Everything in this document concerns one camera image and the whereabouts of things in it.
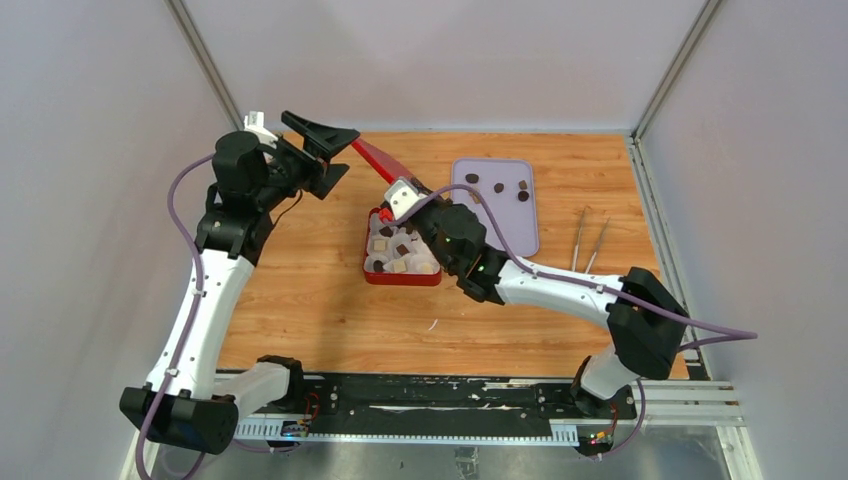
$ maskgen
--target wooden table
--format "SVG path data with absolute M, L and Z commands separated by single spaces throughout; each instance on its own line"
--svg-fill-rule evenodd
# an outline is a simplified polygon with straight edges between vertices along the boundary
M 368 133 L 430 188 L 446 185 L 458 157 L 520 158 L 533 165 L 541 248 L 532 257 L 568 268 L 577 221 L 587 213 L 578 268 L 612 217 L 593 273 L 658 273 L 622 137 L 615 135 Z M 609 335 L 536 307 L 479 304 L 444 276 L 438 287 L 365 283 L 368 211 L 386 183 L 353 149 L 350 172 L 323 202 L 307 196 L 282 217 L 241 296 L 221 351 L 222 368 L 257 357 L 295 357 L 311 371 L 573 376 Z M 434 320 L 439 322 L 429 330 Z M 682 361 L 674 376 L 685 378 Z

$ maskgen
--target white wall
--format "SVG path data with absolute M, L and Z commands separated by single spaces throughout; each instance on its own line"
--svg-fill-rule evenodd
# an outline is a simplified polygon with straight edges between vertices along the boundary
M 636 126 L 704 0 L 186 3 L 244 110 L 363 130 L 607 130 Z
M 725 2 L 645 141 L 768 479 L 844 478 L 848 3 Z
M 0 65 L 0 477 L 112 480 L 228 124 L 162 1 L 4 3 Z

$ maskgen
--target metal corner post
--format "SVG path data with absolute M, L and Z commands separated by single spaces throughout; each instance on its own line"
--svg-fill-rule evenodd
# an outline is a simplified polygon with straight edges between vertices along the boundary
M 212 56 L 209 54 L 206 44 L 203 43 L 203 38 L 197 30 L 197 26 L 194 24 L 194 20 L 192 20 L 184 0 L 165 0 L 165 4 L 174 16 L 174 21 L 183 33 L 186 43 L 191 48 L 195 59 L 197 59 L 197 64 L 203 70 L 203 74 L 206 75 L 209 86 L 212 87 L 212 91 L 215 93 L 218 101 L 221 102 L 221 107 L 227 114 L 227 118 L 230 119 L 233 127 L 241 130 L 243 125 L 241 114 L 239 113 L 240 110 L 236 107 L 236 102 L 227 89 L 221 73 L 218 72 L 215 62 L 212 61 Z
M 686 62 L 689 61 L 692 52 L 723 3 L 723 0 L 706 0 L 704 2 L 704 6 L 701 7 L 701 11 L 698 12 L 698 16 L 695 18 L 695 23 L 692 24 L 692 28 L 686 34 L 683 43 L 680 44 L 680 48 L 674 55 L 674 59 L 668 66 L 668 70 L 666 70 L 660 84 L 657 86 L 656 91 L 654 91 L 653 97 L 651 97 L 651 101 L 648 102 L 648 106 L 642 113 L 639 123 L 636 124 L 636 128 L 633 130 L 632 137 L 635 142 L 638 143 L 645 136 L 645 132 L 651 126 L 654 117 L 656 117 L 657 112 L 677 81 L 677 77 L 680 75 Z

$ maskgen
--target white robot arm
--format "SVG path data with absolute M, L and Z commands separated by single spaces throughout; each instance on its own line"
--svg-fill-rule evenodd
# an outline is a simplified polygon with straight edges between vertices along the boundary
M 214 384 L 233 310 L 274 229 L 271 210 L 299 191 L 325 198 L 349 168 L 330 160 L 359 137 L 356 130 L 320 125 L 290 112 L 283 112 L 282 121 L 303 137 L 302 148 L 265 129 L 260 112 L 245 118 L 244 131 L 227 134 L 215 145 L 217 181 L 207 192 L 206 214 L 194 239 L 204 278 L 193 323 L 185 328 L 198 294 L 194 267 L 171 336 L 147 381 L 125 388 L 121 396 L 121 411 L 139 429 L 153 415 L 149 440 L 218 454 L 246 416 L 268 403 L 302 400 L 303 368 L 292 358 L 264 356 L 250 370 Z M 157 392 L 166 374 L 170 382 Z M 151 410 L 157 395 L 161 403 Z
M 429 202 L 423 204 L 428 196 Z M 572 400 L 587 416 L 637 378 L 668 378 L 685 325 L 610 293 L 625 292 L 688 316 L 647 270 L 634 267 L 624 276 L 589 275 L 538 265 L 495 249 L 485 243 L 486 227 L 473 212 L 433 194 L 414 177 L 399 177 L 384 199 L 382 216 L 418 230 L 445 271 L 455 275 L 457 285 L 474 300 L 539 306 L 609 330 L 612 343 L 584 360 L 572 384 Z

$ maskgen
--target wire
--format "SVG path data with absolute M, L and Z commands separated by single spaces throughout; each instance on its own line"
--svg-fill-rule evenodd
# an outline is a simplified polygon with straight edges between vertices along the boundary
M 538 271 L 533 270 L 532 267 L 525 264 L 509 247 L 509 245 L 506 242 L 506 239 L 504 238 L 503 232 L 501 231 L 501 228 L 498 225 L 497 220 L 495 220 L 495 215 L 492 213 L 492 209 L 489 207 L 489 204 L 486 202 L 486 199 L 483 197 L 483 195 L 480 195 L 479 192 L 475 191 L 473 188 L 471 188 L 467 185 L 453 184 L 453 185 L 447 185 L 445 187 L 442 187 L 442 188 L 436 190 L 435 192 L 433 192 L 433 193 L 427 195 L 426 197 L 422 198 L 421 200 L 415 202 L 415 204 L 409 210 L 407 210 L 407 212 L 405 214 L 403 214 L 400 218 L 396 219 L 394 222 L 390 223 L 390 225 L 397 226 L 397 225 L 400 225 L 403 222 L 406 222 L 407 220 L 409 220 L 409 218 L 412 215 L 414 215 L 416 212 L 421 210 L 424 207 L 424 205 L 428 204 L 429 202 L 431 202 L 436 197 L 439 197 L 439 196 L 441 196 L 441 195 L 443 195 L 443 194 L 445 194 L 445 193 L 447 193 L 451 190 L 465 190 L 465 191 L 468 191 L 469 193 L 474 193 L 475 195 L 477 195 L 477 197 L 480 199 L 480 204 L 483 205 L 483 210 L 485 210 L 486 215 L 489 217 L 489 221 L 492 223 L 492 229 L 495 231 L 495 235 L 497 235 L 498 240 L 500 240 L 501 245 L 503 245 L 504 251 L 509 256 L 510 260 L 512 260 L 515 263 L 515 265 L 518 266 L 518 268 L 520 268 L 521 270 L 533 275 L 534 277 L 538 276 L 538 277 L 541 277 L 541 278 L 548 278 L 548 279 L 551 279 L 551 280 L 559 280 L 559 281 L 571 283 L 571 284 L 574 284 L 574 285 L 580 285 L 580 286 L 584 286 L 584 287 L 591 288 L 591 289 L 600 289 L 601 291 L 603 291 L 605 293 L 615 295 L 616 297 L 621 298 L 622 300 L 626 300 L 627 302 L 630 302 L 633 305 L 644 308 L 645 310 L 651 311 L 651 312 L 653 312 L 657 315 L 663 316 L 663 317 L 665 317 L 669 320 L 673 320 L 675 322 L 679 322 L 679 323 L 682 323 L 684 325 L 688 325 L 690 327 L 696 327 L 696 328 L 700 328 L 700 329 L 703 329 L 703 330 L 707 330 L 709 332 L 718 333 L 720 335 L 723 335 L 723 337 L 717 337 L 716 339 L 709 339 L 709 340 L 712 340 L 709 343 L 729 342 L 729 341 L 736 341 L 736 340 L 752 340 L 752 339 L 757 338 L 757 334 L 754 333 L 754 332 L 749 332 L 749 331 L 746 331 L 746 330 L 737 330 L 735 328 L 723 327 L 723 326 L 720 326 L 720 325 L 714 325 L 712 323 L 707 323 L 707 322 L 702 322 L 700 320 L 695 320 L 694 318 L 684 317 L 683 315 L 680 315 L 676 312 L 672 312 L 670 310 L 666 310 L 662 307 L 654 305 L 653 303 L 650 303 L 646 300 L 642 300 L 641 298 L 636 297 L 634 295 L 631 295 L 627 292 L 623 292 L 623 291 L 618 290 L 616 288 L 609 287 L 607 285 L 603 285 L 603 284 L 600 284 L 600 283 L 596 283 L 596 282 L 593 282 L 591 280 L 584 280 L 582 278 L 575 278 L 575 277 L 571 277 L 571 276 L 568 276 L 568 275 L 558 275 L 558 274 L 555 274 L 555 273 L 538 272 Z M 706 344 L 708 344 L 708 343 L 706 341 L 703 341 L 703 343 L 699 343 L 695 346 L 706 345 Z
M 321 398 L 318 396 L 317 393 L 309 392 L 309 395 L 307 395 L 307 397 L 306 397 L 306 402 L 307 402 L 306 403 L 306 414 L 307 415 L 309 415 L 309 404 L 311 403 L 309 401 L 309 397 L 315 397 L 315 411 L 312 413 L 312 418 L 309 419 L 309 421 L 311 422 L 311 421 L 315 420 L 315 417 L 318 416 L 318 410 L 321 409 L 321 404 L 318 403 L 318 402 L 321 401 Z
M 272 225 L 272 227 L 276 227 L 276 226 L 277 226 L 277 223 L 280 221 L 280 219 L 281 219 L 281 218 L 283 218 L 283 215 L 285 215 L 285 214 L 289 213 L 289 210 L 291 210 L 292 208 L 296 207 L 296 206 L 297 206 L 297 204 L 298 204 L 298 203 L 300 203 L 300 201 L 301 201 L 301 200 L 303 200 L 303 190 L 298 190 L 298 191 L 297 191 L 297 199 L 294 201 L 294 203 L 292 203 L 291 205 L 289 205 L 289 207 L 288 207 L 288 208 L 286 208 L 285 210 L 283 210 L 282 212 L 280 212 L 280 214 L 279 214 L 279 215 L 277 215 L 277 219 L 276 219 L 276 220 L 274 220 L 274 225 Z
M 604 430 L 604 435 L 610 435 L 615 431 L 616 425 L 618 425 L 618 407 L 615 406 L 615 403 L 610 403 L 610 409 L 612 410 L 612 425 L 609 426 L 606 430 Z
M 638 378 L 636 379 L 636 386 L 639 387 L 639 396 L 641 397 L 641 400 L 639 402 L 639 417 L 636 418 L 636 425 L 633 427 L 633 431 L 630 432 L 630 435 L 628 435 L 623 442 L 614 446 L 609 452 L 604 454 L 598 454 L 594 457 L 589 457 L 591 460 L 596 460 L 600 462 L 604 459 L 604 457 L 609 457 L 610 455 L 617 455 L 619 452 L 624 450 L 624 447 L 626 447 L 628 444 L 630 444 L 631 441 L 633 441 L 633 439 L 636 437 L 636 434 L 639 432 L 639 430 L 642 429 L 642 423 L 645 422 L 645 412 L 647 410 L 647 405 L 645 401 L 645 387 L 642 386 L 642 380 Z
M 147 470 L 144 467 L 144 441 L 147 439 L 147 435 L 150 433 L 150 426 L 153 423 L 153 417 L 156 416 L 156 411 L 159 410 L 159 405 L 162 404 L 162 399 L 165 398 L 165 391 L 167 391 L 168 386 L 171 384 L 171 379 L 173 378 L 172 372 L 177 368 L 177 364 L 180 361 L 180 355 L 183 352 L 183 348 L 188 341 L 188 335 L 191 332 L 191 327 L 194 324 L 194 319 L 197 317 L 197 310 L 200 307 L 200 298 L 201 293 L 203 291 L 203 262 L 200 259 L 200 252 L 197 249 L 197 245 L 194 244 L 194 239 L 191 237 L 191 234 L 188 232 L 188 229 L 185 225 L 180 221 L 180 217 L 177 215 L 176 208 L 174 207 L 174 194 L 177 191 L 177 186 L 179 186 L 180 182 L 189 172 L 194 170 L 195 168 L 203 165 L 204 163 L 212 160 L 212 155 L 209 154 L 200 160 L 190 164 L 186 168 L 184 168 L 177 177 L 174 178 L 174 181 L 171 182 L 171 187 L 168 189 L 168 215 L 171 217 L 171 221 L 176 225 L 177 230 L 180 231 L 180 234 L 183 236 L 183 239 L 188 246 L 189 251 L 191 252 L 191 258 L 194 262 L 194 268 L 196 270 L 196 281 L 195 281 L 195 293 L 194 298 L 191 300 L 191 307 L 189 308 L 188 318 L 186 318 L 185 325 L 183 325 L 183 330 L 180 332 L 180 337 L 177 340 L 177 344 L 174 347 L 173 355 L 171 355 L 171 361 L 168 364 L 168 369 L 165 372 L 165 378 L 162 379 L 162 384 L 159 386 L 159 390 L 156 392 L 156 395 L 153 397 L 153 401 L 150 403 L 150 407 L 147 409 L 147 413 L 144 415 L 144 420 L 141 422 L 141 428 L 139 428 L 138 441 L 135 444 L 135 468 L 138 471 L 138 475 L 143 480 L 153 480 L 150 475 L 148 475 Z M 183 480 L 188 480 L 194 476 L 195 473 L 200 469 L 200 465 L 203 462 L 203 457 L 205 457 L 205 453 L 201 453 L 198 455 L 197 460 L 194 463 L 194 466 L 186 473 L 183 477 Z

